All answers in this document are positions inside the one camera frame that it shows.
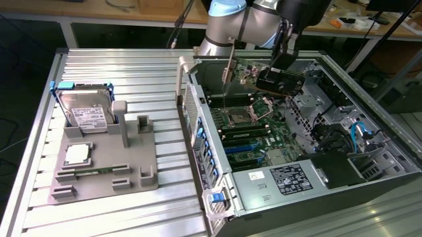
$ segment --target hard drive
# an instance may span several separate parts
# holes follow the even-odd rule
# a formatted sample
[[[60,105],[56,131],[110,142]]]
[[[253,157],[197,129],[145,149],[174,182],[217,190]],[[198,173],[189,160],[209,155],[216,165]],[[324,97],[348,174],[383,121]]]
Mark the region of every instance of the hard drive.
[[[69,81],[50,84],[50,91],[60,103],[68,126],[82,133],[106,132],[106,124],[116,122],[110,111],[112,84],[74,84]]]

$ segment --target floor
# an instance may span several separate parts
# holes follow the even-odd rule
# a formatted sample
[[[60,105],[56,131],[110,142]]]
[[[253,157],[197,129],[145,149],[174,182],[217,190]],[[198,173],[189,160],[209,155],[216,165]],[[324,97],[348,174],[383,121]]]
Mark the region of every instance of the floor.
[[[162,48],[170,33],[169,28],[152,27],[74,24],[73,28],[82,48]],[[182,30],[177,48],[197,46],[202,37],[204,30]],[[337,48],[333,38],[304,36],[299,48],[324,50],[344,65],[360,42],[348,39]],[[29,135],[57,47],[65,47],[65,42],[56,23],[0,20],[0,150]],[[23,148],[25,141],[0,152],[0,216]]]

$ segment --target metal workbench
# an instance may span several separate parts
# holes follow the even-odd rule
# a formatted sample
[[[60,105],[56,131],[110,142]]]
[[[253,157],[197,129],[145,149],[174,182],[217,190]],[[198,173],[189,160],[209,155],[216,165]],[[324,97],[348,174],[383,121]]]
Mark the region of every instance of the metal workbench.
[[[177,57],[192,54],[192,50],[74,49],[54,56],[1,237],[206,236],[173,92]],[[250,54],[268,55],[268,51]],[[52,80],[110,81],[116,100],[128,102],[126,119],[148,115],[154,121],[158,189],[46,205],[64,126],[62,112],[49,94]],[[254,236],[422,236],[420,219],[422,181],[416,180],[364,205]]]

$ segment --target warning label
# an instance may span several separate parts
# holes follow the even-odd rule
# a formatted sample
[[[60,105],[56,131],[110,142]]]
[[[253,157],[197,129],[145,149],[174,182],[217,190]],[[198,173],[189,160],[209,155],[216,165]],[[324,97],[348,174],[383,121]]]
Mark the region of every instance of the warning label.
[[[299,164],[283,166],[269,171],[283,195],[295,194],[312,189],[312,185]]]
[[[102,108],[74,108],[72,113],[80,129],[106,128]]]

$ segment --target power supply label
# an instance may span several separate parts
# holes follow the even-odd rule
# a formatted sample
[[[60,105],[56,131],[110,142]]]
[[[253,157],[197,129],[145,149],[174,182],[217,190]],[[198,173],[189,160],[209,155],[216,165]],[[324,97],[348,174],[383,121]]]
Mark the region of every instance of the power supply label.
[[[295,194],[312,189],[312,185],[299,164],[269,169],[269,171],[283,195]]]
[[[80,129],[106,128],[106,121],[101,107],[72,109]]]

